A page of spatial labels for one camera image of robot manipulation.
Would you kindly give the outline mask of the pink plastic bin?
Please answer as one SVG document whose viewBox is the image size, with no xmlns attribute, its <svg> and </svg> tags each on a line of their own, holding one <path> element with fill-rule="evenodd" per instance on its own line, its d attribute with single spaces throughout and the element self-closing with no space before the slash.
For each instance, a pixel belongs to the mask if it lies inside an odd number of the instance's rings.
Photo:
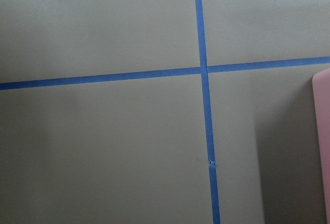
<svg viewBox="0 0 330 224">
<path fill-rule="evenodd" d="M 329 69 L 312 78 L 318 141 L 320 149 L 326 219 L 329 223 Z"/>
</svg>

